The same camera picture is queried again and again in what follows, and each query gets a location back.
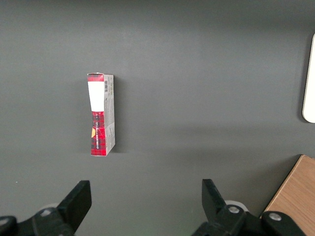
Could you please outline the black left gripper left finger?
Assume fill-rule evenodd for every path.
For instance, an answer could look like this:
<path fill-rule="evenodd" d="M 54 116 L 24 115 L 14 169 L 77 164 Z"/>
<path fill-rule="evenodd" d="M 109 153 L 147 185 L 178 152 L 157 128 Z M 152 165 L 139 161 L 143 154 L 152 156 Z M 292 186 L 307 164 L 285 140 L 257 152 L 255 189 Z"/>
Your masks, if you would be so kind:
<path fill-rule="evenodd" d="M 46 207 L 29 219 L 18 222 L 15 216 L 0 218 L 2 236 L 73 236 L 92 205 L 91 185 L 79 181 L 55 207 Z"/>

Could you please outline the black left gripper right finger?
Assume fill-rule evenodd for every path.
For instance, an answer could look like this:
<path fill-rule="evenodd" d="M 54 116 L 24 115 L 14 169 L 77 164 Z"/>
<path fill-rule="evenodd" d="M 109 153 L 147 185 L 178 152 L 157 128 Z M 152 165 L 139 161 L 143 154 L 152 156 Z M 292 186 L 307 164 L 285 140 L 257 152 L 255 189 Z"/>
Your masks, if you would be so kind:
<path fill-rule="evenodd" d="M 211 179 L 202 180 L 202 206 L 207 221 L 194 236 L 304 236 L 287 214 L 266 211 L 256 217 L 235 204 L 226 204 Z"/>

